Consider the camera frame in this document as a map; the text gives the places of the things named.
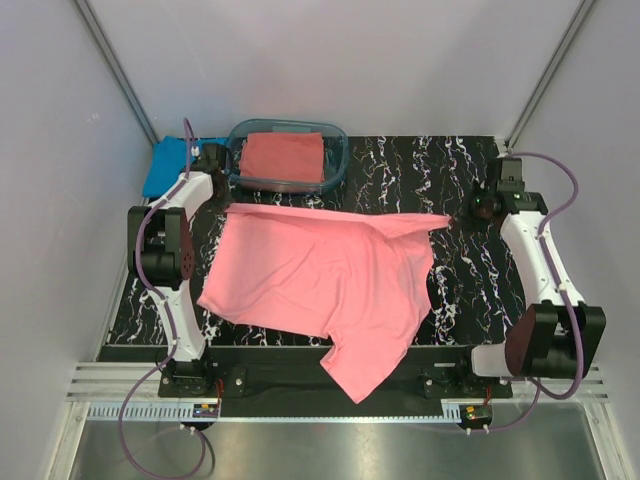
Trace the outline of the pink t shirt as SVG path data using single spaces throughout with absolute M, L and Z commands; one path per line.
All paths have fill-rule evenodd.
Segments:
M 235 203 L 198 304 L 236 325 L 330 340 L 321 366 L 358 403 L 398 366 L 428 315 L 430 235 L 449 223 Z

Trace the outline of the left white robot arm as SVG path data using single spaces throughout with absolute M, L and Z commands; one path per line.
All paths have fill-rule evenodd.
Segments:
M 218 169 L 183 172 L 157 200 L 127 212 L 128 269 L 156 305 L 167 340 L 167 358 L 158 363 L 162 382 L 196 396 L 214 388 L 216 372 L 205 353 L 190 293 L 196 266 L 190 221 L 225 189 Z

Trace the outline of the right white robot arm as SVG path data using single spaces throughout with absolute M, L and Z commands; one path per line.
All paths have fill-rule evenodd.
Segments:
M 463 395 L 480 394 L 490 377 L 571 379 L 577 386 L 587 374 L 606 316 L 579 293 L 555 245 L 550 220 L 569 205 L 550 211 L 538 193 L 474 186 L 459 222 L 469 229 L 498 229 L 515 262 L 526 309 L 502 343 L 472 348 L 470 362 L 454 371 Z

